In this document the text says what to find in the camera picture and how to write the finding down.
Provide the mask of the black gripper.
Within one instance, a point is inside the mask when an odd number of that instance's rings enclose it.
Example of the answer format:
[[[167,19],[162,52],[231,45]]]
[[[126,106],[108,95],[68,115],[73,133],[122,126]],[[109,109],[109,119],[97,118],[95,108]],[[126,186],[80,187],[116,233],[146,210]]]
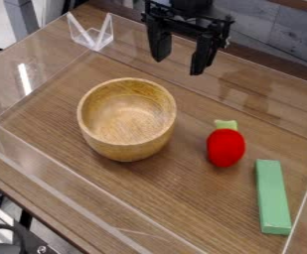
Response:
[[[215,0],[144,0],[143,22],[148,29],[151,54],[162,62],[172,53],[172,34],[198,38],[191,75],[213,65],[219,48],[230,45],[233,15]]]

